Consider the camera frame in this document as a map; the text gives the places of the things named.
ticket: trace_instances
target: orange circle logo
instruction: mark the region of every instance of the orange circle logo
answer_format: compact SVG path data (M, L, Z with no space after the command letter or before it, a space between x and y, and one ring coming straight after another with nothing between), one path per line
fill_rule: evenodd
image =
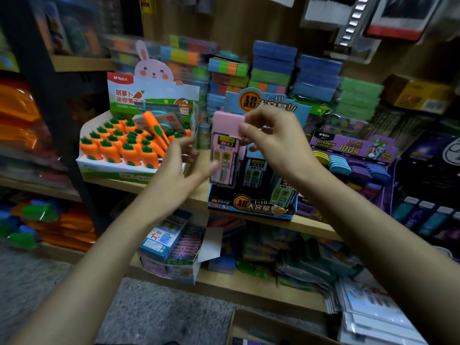
M259 106L262 98L256 91L246 91L240 96L240 109L248 113Z
M251 199L244 195L239 195L233 200L233 207L236 209L246 210L246 207L250 204Z

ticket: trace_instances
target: gray speckled floor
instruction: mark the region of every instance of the gray speckled floor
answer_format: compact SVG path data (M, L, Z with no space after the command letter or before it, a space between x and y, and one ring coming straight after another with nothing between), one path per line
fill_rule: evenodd
M71 264L0 246L0 344L19 329L71 269ZM176 340L181 345L224 345L237 306L125 277L97 342L161 345ZM325 334L323 325L268 315Z

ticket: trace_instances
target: rabbit ear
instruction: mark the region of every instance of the rabbit ear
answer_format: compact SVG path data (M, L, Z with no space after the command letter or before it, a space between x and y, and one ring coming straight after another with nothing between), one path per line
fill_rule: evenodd
M149 58L149 53L147 52L147 47L144 41L138 40L136 42L136 50L141 60L147 60Z

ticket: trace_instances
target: hand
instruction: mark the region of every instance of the hand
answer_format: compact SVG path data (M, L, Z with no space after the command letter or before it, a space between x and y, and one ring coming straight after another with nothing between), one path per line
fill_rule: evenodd
M263 126L273 129L263 132L259 129ZM322 169L292 112L262 105L246 114L240 133L245 137L243 144L254 143L249 149L260 150L275 173L292 184L309 171Z
M218 168L218 162L211 162L202 169L193 169L187 177L184 176L182 162L193 163L200 154L192 149L194 139L182 137L173 139L166 151L163 162L153 175L150 183L138 196L139 205L148 206L148 212L155 212L155 217L163 220L174 212L187 197Z

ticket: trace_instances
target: wooden shelf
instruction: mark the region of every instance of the wooden shelf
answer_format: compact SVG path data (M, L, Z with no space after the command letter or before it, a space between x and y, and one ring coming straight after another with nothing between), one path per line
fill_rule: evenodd
M106 58L51 56L51 61L57 72L115 70L115 64Z
M201 168L209 163L210 160L210 151L201 150L200 156L196 161L195 167ZM89 183L94 183L98 185L107 186L109 188L114 188L122 191L132 192L134 194L140 194L142 189L145 187L144 184L124 182L121 180L112 180L112 179L86 179ZM186 203L197 207L199 209L207 209L207 201L209 194L209 182L205 182L199 186L187 199ZM293 231L303 232L306 234L328 238L331 240L342 241L339 235L334 231L334 229L326 223L321 223L316 220L308 219L301 217L299 215L294 215L294 218L290 222L285 222L282 220L275 220L269 218L263 218L253 215L245 215L231 212L220 212L232 217L238 217L247 220L253 220L263 224L269 224L274 226L279 226L280 228L285 228Z
M72 264L75 264L84 254L46 243L40 244L36 252L47 258ZM266 281L239 270L235 270L233 275L227 275L209 271L202 266L196 284L193 286L160 278L145 271L140 263L139 255L136 253L131 260L126 276L295 318L311 319L312 316L326 315L326 305L321 294L305 292L287 286L277 286L274 277Z
M78 192L75 190L61 190L48 188L44 185L20 182L18 180L8 179L0 177L0 185L7 186L9 188L18 189L22 191L30 191L36 194L58 197L64 200L70 200L75 202L81 202L81 198L78 195Z

